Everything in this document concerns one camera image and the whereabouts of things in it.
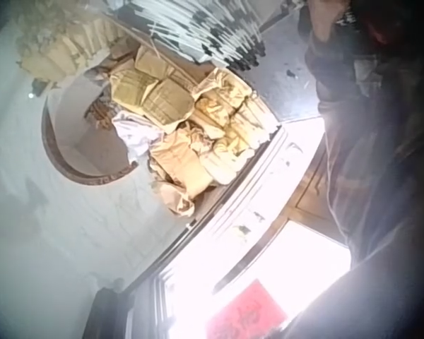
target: person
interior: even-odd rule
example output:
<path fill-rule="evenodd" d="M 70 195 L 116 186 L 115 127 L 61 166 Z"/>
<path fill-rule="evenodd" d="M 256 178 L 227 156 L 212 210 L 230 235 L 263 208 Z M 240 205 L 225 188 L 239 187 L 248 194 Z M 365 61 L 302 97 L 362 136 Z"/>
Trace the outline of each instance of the person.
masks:
<path fill-rule="evenodd" d="M 362 10 L 381 52 L 357 72 L 335 25 L 349 0 L 308 6 L 305 61 L 325 123 L 329 207 L 352 264 L 267 338 L 424 338 L 424 48 L 410 31 L 418 27 L 371 21 Z"/>

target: white wall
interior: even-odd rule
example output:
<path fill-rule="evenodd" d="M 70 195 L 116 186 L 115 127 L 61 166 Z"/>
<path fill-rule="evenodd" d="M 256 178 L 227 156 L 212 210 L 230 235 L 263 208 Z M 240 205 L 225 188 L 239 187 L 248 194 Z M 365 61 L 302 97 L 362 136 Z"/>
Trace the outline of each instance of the white wall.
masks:
<path fill-rule="evenodd" d="M 146 164 L 106 186 L 58 173 L 41 140 L 45 99 L 0 34 L 0 332 L 80 338 L 98 288 L 128 285 L 182 231 L 151 192 Z"/>

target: pile of sacks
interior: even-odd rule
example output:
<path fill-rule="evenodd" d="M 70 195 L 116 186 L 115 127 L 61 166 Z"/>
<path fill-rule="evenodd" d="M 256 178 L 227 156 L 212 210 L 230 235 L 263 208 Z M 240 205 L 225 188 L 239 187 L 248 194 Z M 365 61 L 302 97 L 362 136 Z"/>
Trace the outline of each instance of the pile of sacks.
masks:
<path fill-rule="evenodd" d="M 192 215 L 208 187 L 229 184 L 278 126 L 230 71 L 215 69 L 194 85 L 145 47 L 110 71 L 110 84 L 113 101 L 162 131 L 148 166 L 153 189 L 177 215 Z"/>
<path fill-rule="evenodd" d="M 46 31 L 35 39 L 25 39 L 25 35 L 18 39 L 20 67 L 37 79 L 53 82 L 77 74 L 100 50 L 126 36 L 112 21 L 89 13 L 49 35 Z"/>

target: tan sack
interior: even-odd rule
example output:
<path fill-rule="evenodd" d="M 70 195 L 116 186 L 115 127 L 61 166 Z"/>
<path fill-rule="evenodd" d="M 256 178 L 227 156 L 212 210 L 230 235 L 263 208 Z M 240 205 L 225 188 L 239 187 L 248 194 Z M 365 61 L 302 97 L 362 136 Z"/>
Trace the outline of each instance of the tan sack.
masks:
<path fill-rule="evenodd" d="M 194 101 L 190 93 L 167 78 L 143 99 L 142 108 L 145 117 L 170 134 L 192 114 Z"/>
<path fill-rule="evenodd" d="M 231 127 L 247 143 L 250 148 L 256 150 L 259 145 L 269 139 L 269 134 L 260 126 L 253 125 L 240 113 L 231 118 Z"/>
<path fill-rule="evenodd" d="M 219 184 L 228 185 L 237 176 L 237 172 L 223 162 L 212 150 L 201 154 L 199 161 Z"/>
<path fill-rule="evenodd" d="M 232 170 L 239 172 L 247 163 L 247 160 L 254 157 L 254 150 L 248 148 L 239 155 L 235 155 L 231 149 L 228 148 L 229 144 L 226 138 L 216 141 L 213 145 L 214 153 Z"/>
<path fill-rule="evenodd" d="M 209 118 L 199 109 L 194 109 L 189 120 L 201 127 L 204 133 L 211 139 L 216 140 L 225 136 L 225 131 L 214 120 Z"/>
<path fill-rule="evenodd" d="M 191 217 L 193 215 L 195 206 L 182 187 L 169 182 L 153 182 L 152 188 L 174 214 L 182 217 Z"/>
<path fill-rule="evenodd" d="M 112 100 L 133 113 L 142 114 L 142 102 L 157 82 L 156 78 L 133 68 L 112 72 L 110 76 Z"/>
<path fill-rule="evenodd" d="M 270 109 L 264 102 L 257 97 L 256 93 L 250 95 L 243 104 L 254 116 L 259 125 L 268 133 L 273 133 L 278 127 L 278 120 L 276 120 Z"/>
<path fill-rule="evenodd" d="M 42 53 L 56 63 L 66 75 L 73 75 L 77 72 L 77 65 L 71 57 L 69 48 L 63 43 L 62 39 L 57 39 L 48 45 Z"/>
<path fill-rule="evenodd" d="M 97 18 L 93 21 L 96 35 L 98 37 L 99 45 L 101 49 L 109 47 L 109 42 L 107 39 L 107 34 L 105 32 L 105 21 L 101 18 Z"/>
<path fill-rule="evenodd" d="M 196 154 L 202 154 L 212 149 L 213 141 L 207 137 L 202 129 L 199 127 L 191 127 L 187 123 L 185 130 L 189 133 L 190 148 L 194 150 Z"/>
<path fill-rule="evenodd" d="M 224 127 L 229 123 L 230 113 L 221 102 L 202 97 L 195 103 L 195 108 L 202 111 L 207 117 L 214 120 L 217 125 Z"/>
<path fill-rule="evenodd" d="M 164 59 L 157 56 L 155 52 L 147 47 L 140 46 L 135 58 L 135 68 L 158 80 L 167 78 L 173 71 Z"/>
<path fill-rule="evenodd" d="M 213 178 L 201 165 L 190 144 L 189 132 L 178 129 L 153 145 L 149 152 L 173 182 L 179 182 L 193 199 L 211 184 Z"/>
<path fill-rule="evenodd" d="M 86 32 L 82 25 L 70 25 L 67 28 L 68 36 L 75 42 L 85 54 L 86 58 L 91 59 L 93 57 L 93 48 L 90 45 L 89 39 L 86 36 Z"/>
<path fill-rule="evenodd" d="M 216 73 L 218 88 L 216 89 L 226 102 L 234 108 L 238 108 L 246 96 L 252 93 L 252 89 L 231 71 L 221 69 Z"/>
<path fill-rule="evenodd" d="M 228 142 L 228 150 L 231 150 L 232 153 L 236 155 L 239 155 L 249 148 L 245 140 L 243 140 L 231 126 L 226 127 L 225 138 Z"/>
<path fill-rule="evenodd" d="M 181 71 L 173 71 L 170 74 L 170 79 L 184 88 L 188 93 L 192 95 L 195 88 L 195 83 L 187 78 Z"/>
<path fill-rule="evenodd" d="M 95 25 L 93 21 L 90 21 L 89 23 L 82 24 L 83 30 L 86 34 L 86 39 L 88 41 L 88 44 L 91 47 L 92 54 L 96 54 L 101 47 L 100 42 L 98 38 L 98 34 L 96 33 Z"/>
<path fill-rule="evenodd" d="M 44 81 L 61 81 L 66 73 L 51 59 L 39 52 L 33 52 L 30 56 L 24 56 L 20 67 L 37 79 Z"/>
<path fill-rule="evenodd" d="M 192 95 L 197 99 L 200 95 L 212 90 L 234 108 L 238 108 L 245 97 L 252 93 L 252 89 L 234 73 L 218 68 L 214 69 L 195 88 Z"/>

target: red poster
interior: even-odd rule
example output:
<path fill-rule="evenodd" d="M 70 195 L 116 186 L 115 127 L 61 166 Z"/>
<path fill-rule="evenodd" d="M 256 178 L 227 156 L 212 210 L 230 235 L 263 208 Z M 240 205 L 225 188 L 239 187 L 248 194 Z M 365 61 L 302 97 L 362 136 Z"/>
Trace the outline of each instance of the red poster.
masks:
<path fill-rule="evenodd" d="M 260 339 L 287 316 L 258 280 L 207 324 L 207 339 Z"/>

